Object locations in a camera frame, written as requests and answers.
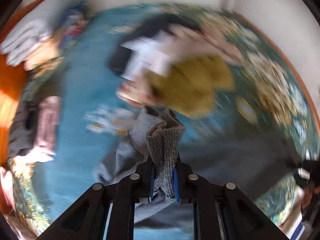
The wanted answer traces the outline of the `grey fleece sweatshirt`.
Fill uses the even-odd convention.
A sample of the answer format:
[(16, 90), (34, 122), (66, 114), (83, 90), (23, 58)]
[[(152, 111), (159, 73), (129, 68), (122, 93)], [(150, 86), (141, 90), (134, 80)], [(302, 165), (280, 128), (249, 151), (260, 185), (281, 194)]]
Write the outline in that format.
[(151, 158), (156, 175), (152, 201), (135, 210), (135, 224), (151, 228), (190, 228), (190, 206), (175, 203), (173, 171), (178, 159), (210, 183), (234, 183), (250, 200), (257, 200), (302, 162), (291, 139), (276, 132), (221, 142), (181, 146), (185, 126), (170, 109), (158, 113), (143, 107), (135, 125), (96, 168), (105, 185), (119, 182)]

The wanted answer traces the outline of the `dark grey and pink clothes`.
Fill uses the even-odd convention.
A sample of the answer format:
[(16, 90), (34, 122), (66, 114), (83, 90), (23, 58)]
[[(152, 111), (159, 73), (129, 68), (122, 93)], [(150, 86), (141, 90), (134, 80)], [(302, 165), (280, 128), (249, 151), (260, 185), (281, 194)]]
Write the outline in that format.
[(26, 164), (52, 161), (60, 107), (61, 98), (54, 95), (41, 102), (20, 101), (9, 131), (7, 158)]

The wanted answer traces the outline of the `blue patterned clothes pile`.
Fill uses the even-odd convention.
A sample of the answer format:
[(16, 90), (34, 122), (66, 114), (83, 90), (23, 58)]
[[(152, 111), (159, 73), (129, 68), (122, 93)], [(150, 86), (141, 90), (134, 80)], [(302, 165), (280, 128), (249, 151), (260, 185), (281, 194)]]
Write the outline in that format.
[(24, 70), (43, 71), (57, 66), (63, 60), (65, 51), (75, 44), (76, 37), (84, 31), (87, 24), (87, 8), (83, 3), (67, 9), (52, 36), (41, 42), (26, 58)]

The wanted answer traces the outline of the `teal floral bedspread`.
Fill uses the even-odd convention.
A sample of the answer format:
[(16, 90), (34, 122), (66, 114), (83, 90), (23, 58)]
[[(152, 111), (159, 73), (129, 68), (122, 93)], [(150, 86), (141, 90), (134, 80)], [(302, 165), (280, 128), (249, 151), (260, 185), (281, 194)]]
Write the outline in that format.
[[(235, 90), (217, 90), (209, 115), (188, 118), (172, 109), (185, 126), (181, 146), (276, 132), (294, 142), (302, 160), (319, 158), (318, 125), (299, 81), (272, 44), (238, 15), (185, 4), (110, 9), (90, 20), (57, 66), (32, 71), (23, 91), (20, 101), (61, 98), (54, 159), (31, 164), (8, 159), (16, 216), (33, 234), (43, 233), (85, 189), (101, 182), (96, 168), (134, 126), (140, 107), (116, 96), (125, 79), (106, 63), (120, 38), (148, 17), (163, 13), (191, 18), (200, 27), (216, 27), (244, 58), (240, 64), (227, 63)], [(154, 107), (159, 113), (168, 108), (161, 103)], [(280, 225), (297, 197), (290, 172), (254, 202)]]

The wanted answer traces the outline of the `mustard yellow knit sweater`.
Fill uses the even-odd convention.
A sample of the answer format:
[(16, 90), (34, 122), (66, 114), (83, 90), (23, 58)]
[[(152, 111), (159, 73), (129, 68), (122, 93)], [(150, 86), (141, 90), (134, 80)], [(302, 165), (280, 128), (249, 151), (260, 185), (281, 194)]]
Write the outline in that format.
[(217, 90), (235, 90), (232, 71), (217, 55), (173, 62), (166, 76), (148, 71), (145, 77), (161, 105), (188, 118), (209, 115)]

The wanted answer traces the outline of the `pink beige garment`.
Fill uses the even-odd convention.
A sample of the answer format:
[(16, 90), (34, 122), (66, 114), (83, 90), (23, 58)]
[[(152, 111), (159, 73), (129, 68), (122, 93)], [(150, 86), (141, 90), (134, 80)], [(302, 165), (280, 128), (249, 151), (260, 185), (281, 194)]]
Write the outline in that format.
[(214, 55), (225, 62), (240, 64), (244, 60), (238, 48), (226, 41), (216, 27), (191, 30), (179, 24), (170, 24), (169, 34), (158, 31), (152, 38), (139, 37), (121, 46), (132, 52), (125, 71), (125, 79), (116, 90), (116, 96), (134, 106), (155, 105), (156, 97), (146, 80), (148, 73), (167, 77), (171, 64), (193, 56)]

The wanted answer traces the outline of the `dark navy garment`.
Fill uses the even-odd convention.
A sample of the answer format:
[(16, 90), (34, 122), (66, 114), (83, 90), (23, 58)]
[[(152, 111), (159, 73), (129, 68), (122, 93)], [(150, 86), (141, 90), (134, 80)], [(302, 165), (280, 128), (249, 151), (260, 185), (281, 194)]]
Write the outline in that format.
[(132, 50), (125, 48), (123, 44), (141, 37), (154, 38), (160, 31), (164, 31), (167, 34), (172, 35), (173, 32), (169, 30), (169, 25), (171, 24), (178, 24), (191, 30), (201, 31), (200, 25), (195, 20), (188, 17), (180, 17), (169, 13), (157, 14), (155, 16), (148, 17), (133, 32), (118, 40), (114, 53), (106, 63), (107, 68), (116, 76), (123, 74), (126, 64), (132, 54)]

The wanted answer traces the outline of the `orange wooden bed frame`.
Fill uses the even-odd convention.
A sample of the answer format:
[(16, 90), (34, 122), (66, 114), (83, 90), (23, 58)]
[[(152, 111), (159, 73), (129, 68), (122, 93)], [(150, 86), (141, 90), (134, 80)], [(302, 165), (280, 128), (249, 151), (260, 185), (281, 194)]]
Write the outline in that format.
[[(1, 41), (7, 37), (13, 27), (44, 0), (36, 0), (26, 7), (17, 9), (1, 31)], [(29, 76), (23, 64), (17, 67), (6, 65), (6, 55), (1, 55), (1, 171), (7, 168), (9, 128), (15, 116), (22, 89)]]

